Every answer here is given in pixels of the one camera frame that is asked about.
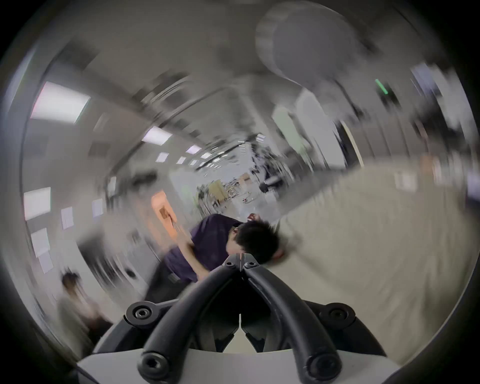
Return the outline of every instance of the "hex bolt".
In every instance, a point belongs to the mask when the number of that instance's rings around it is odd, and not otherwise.
[[[140,374],[154,380],[167,376],[169,369],[167,359],[155,352],[145,353],[138,363]]]
[[[308,372],[314,379],[328,381],[335,379],[342,370],[340,359],[330,353],[315,356],[310,360]]]
[[[137,318],[138,320],[148,319],[151,314],[152,314],[152,311],[146,307],[141,307],[133,313],[135,318]]]
[[[255,267],[257,266],[257,263],[255,261],[249,261],[247,264],[245,264],[245,268],[252,268],[252,267]]]

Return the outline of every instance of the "ceiling vent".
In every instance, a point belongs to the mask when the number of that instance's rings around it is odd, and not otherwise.
[[[98,49],[74,39],[60,51],[57,59],[83,71],[98,55]]]
[[[105,158],[110,149],[110,144],[103,141],[93,141],[88,150],[88,157]]]
[[[189,133],[189,135],[193,138],[200,136],[200,131],[198,129],[193,130]]]

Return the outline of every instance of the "blurred person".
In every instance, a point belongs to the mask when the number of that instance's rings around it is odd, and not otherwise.
[[[67,344],[78,358],[91,354],[95,344],[112,326],[99,311],[98,304],[80,290],[80,277],[67,271],[61,282],[64,294],[58,302],[58,312]]]
[[[281,256],[278,235],[266,221],[250,214],[246,223],[214,214],[189,234],[179,228],[177,247],[164,258],[168,269],[181,280],[198,281],[222,265],[229,255],[251,253],[260,263]]]

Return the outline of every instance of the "ceiling light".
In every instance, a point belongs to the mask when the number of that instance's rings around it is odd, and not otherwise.
[[[88,100],[90,96],[46,82],[36,99],[30,118],[75,124]]]
[[[198,151],[200,151],[201,148],[198,145],[192,145],[189,149],[187,149],[185,152],[189,153],[191,155],[196,154]]]
[[[167,157],[168,157],[168,152],[160,152],[160,154],[156,158],[155,162],[156,163],[164,163],[165,160],[167,159]]]
[[[168,138],[171,135],[172,135],[171,133],[168,133],[167,131],[164,131],[161,128],[152,127],[146,133],[146,135],[144,136],[142,141],[145,141],[147,143],[156,144],[156,145],[162,145],[168,140]]]
[[[50,212],[50,187],[24,193],[25,220]]]

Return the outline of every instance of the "dark hair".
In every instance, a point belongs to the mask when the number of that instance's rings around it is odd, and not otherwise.
[[[62,275],[61,283],[63,284],[64,287],[67,287],[69,283],[75,285],[79,279],[80,279],[80,276],[78,276],[78,273],[67,271]]]
[[[235,242],[260,264],[270,260],[278,249],[278,235],[266,221],[252,220],[238,227]]]

